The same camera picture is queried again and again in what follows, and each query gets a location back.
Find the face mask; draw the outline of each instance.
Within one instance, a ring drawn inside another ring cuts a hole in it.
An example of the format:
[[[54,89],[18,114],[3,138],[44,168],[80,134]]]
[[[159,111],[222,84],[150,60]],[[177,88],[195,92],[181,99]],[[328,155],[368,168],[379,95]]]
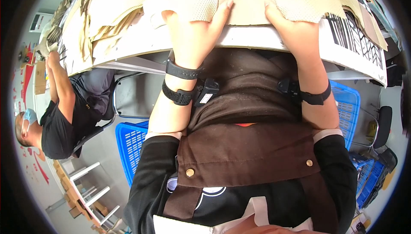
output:
[[[34,122],[37,122],[36,112],[33,109],[30,109],[30,108],[28,108],[24,111],[23,122],[21,123],[21,132],[22,133],[23,133],[24,120],[28,120],[28,123],[29,123],[28,126],[27,126],[27,130],[26,130],[26,133],[27,133],[28,129],[30,128],[30,125],[33,124]]]

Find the black wristband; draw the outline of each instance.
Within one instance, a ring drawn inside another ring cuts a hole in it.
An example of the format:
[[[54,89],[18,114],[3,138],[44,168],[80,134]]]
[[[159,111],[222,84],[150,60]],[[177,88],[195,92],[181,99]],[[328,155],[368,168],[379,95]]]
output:
[[[185,80],[195,80],[198,78],[198,74],[201,72],[203,69],[203,65],[196,69],[187,69],[180,67],[174,63],[174,52],[173,50],[170,51],[170,54],[168,55],[167,59],[167,66],[166,66],[166,73],[173,75],[178,78],[182,78]]]
[[[324,101],[330,96],[331,94],[331,83],[328,81],[328,87],[326,91],[321,94],[311,94],[308,92],[301,91],[301,99],[305,102],[313,105],[324,105]]]
[[[178,89],[177,92],[174,92],[167,87],[166,80],[163,81],[162,90],[168,99],[179,106],[188,105],[192,99],[192,91]]]

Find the fingernail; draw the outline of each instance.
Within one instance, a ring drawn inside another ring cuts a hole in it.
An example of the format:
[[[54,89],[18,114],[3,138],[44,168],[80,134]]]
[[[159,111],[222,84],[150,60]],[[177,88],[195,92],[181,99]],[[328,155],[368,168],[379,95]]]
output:
[[[233,5],[234,1],[233,0],[228,0],[227,1],[227,7],[231,8],[231,6]]]

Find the gray pants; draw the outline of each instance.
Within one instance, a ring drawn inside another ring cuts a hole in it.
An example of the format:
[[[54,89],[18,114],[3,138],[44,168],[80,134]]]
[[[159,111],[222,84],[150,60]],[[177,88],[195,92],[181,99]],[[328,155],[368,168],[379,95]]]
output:
[[[94,68],[69,77],[71,85],[86,103],[102,115],[109,103],[110,84],[114,78],[113,69]]]

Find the white cuff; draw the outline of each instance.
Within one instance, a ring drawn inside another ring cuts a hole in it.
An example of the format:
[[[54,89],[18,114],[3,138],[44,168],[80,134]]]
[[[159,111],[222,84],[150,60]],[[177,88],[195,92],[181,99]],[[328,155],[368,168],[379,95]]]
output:
[[[341,135],[342,136],[342,131],[340,129],[323,129],[317,134],[315,134],[312,139],[314,139],[314,144],[317,143],[317,141],[325,138],[326,136],[330,135]]]
[[[156,132],[149,132],[146,134],[146,139],[147,140],[151,137],[155,137],[155,136],[172,136],[175,137],[176,139],[180,140],[181,136],[182,136],[182,132],[175,132],[175,133],[156,133]]]

